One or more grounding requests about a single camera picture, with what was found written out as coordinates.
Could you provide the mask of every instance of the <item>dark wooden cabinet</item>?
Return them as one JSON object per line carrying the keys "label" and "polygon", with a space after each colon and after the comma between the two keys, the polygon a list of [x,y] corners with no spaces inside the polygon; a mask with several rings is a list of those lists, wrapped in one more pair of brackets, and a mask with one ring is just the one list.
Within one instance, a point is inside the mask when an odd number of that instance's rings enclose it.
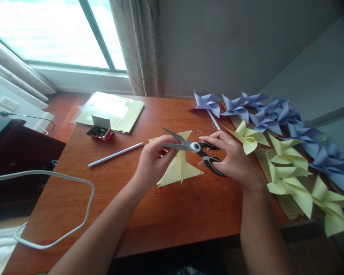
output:
{"label": "dark wooden cabinet", "polygon": [[[24,126],[24,120],[0,118],[0,175],[49,170],[65,143]],[[0,209],[38,200],[48,176],[29,175],[0,181]]]}

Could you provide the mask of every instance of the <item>window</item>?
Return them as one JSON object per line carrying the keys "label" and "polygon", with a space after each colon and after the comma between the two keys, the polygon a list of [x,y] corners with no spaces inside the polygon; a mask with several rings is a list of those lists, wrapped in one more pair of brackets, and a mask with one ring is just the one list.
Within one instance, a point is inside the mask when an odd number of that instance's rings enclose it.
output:
{"label": "window", "polygon": [[0,41],[27,63],[126,71],[108,0],[0,0]]}

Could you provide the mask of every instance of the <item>pin box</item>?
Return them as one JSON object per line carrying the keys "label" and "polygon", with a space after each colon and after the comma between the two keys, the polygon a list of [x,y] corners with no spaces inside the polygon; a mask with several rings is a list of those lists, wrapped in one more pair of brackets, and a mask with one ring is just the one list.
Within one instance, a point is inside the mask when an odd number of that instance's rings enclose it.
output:
{"label": "pin box", "polygon": [[107,118],[100,118],[98,116],[92,116],[93,126],[86,133],[94,139],[100,139],[103,141],[109,141],[113,135],[111,130],[110,120]]}

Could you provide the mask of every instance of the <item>scissor handle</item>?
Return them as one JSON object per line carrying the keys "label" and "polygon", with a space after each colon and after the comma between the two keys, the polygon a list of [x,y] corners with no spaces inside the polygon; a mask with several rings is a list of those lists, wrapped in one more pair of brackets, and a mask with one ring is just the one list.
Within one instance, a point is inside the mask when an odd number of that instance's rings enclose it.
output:
{"label": "scissor handle", "polygon": [[215,174],[217,174],[218,176],[221,177],[227,177],[226,175],[222,174],[221,172],[219,172],[218,170],[216,170],[213,165],[211,164],[212,162],[221,162],[221,160],[219,158],[216,157],[211,157],[209,156],[207,153],[201,151],[198,153],[199,156],[201,156],[201,158],[203,159],[203,161],[205,162],[206,166]]}
{"label": "scissor handle", "polygon": [[220,150],[218,147],[204,141],[200,142],[200,146],[201,148],[209,148],[210,150]]}

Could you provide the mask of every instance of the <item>black cable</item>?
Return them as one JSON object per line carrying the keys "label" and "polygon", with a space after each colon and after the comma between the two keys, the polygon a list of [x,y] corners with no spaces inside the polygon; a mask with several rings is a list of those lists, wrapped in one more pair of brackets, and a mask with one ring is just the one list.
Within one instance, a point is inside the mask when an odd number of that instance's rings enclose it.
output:
{"label": "black cable", "polygon": [[[26,116],[26,117],[31,117],[31,118],[38,118],[38,117],[36,117],[36,116],[18,115],[18,114],[14,114],[14,113],[5,112],[5,111],[0,112],[0,115],[1,115],[1,116],[17,115],[17,116]],[[48,120],[49,122],[52,123],[52,125],[53,125],[54,127],[52,128],[51,133],[49,133],[47,136],[51,135],[51,134],[53,133],[53,131],[55,130],[55,123],[53,123],[52,120],[49,120],[49,119],[47,119],[47,118],[38,118],[38,119]]]}

